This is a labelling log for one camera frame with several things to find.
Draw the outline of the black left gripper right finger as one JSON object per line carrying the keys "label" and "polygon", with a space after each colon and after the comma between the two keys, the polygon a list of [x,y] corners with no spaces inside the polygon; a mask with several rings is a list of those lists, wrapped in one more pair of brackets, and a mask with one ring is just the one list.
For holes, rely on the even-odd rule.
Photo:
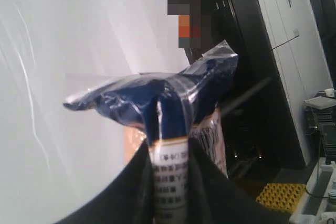
{"label": "black left gripper right finger", "polygon": [[187,223],[288,223],[231,182],[194,138],[188,139]]}

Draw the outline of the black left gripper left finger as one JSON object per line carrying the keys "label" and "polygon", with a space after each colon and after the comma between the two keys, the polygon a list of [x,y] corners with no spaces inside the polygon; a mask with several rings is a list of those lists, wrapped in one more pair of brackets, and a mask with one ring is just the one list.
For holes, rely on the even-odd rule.
{"label": "black left gripper left finger", "polygon": [[146,142],[99,195],[58,223],[152,223],[153,171]]}

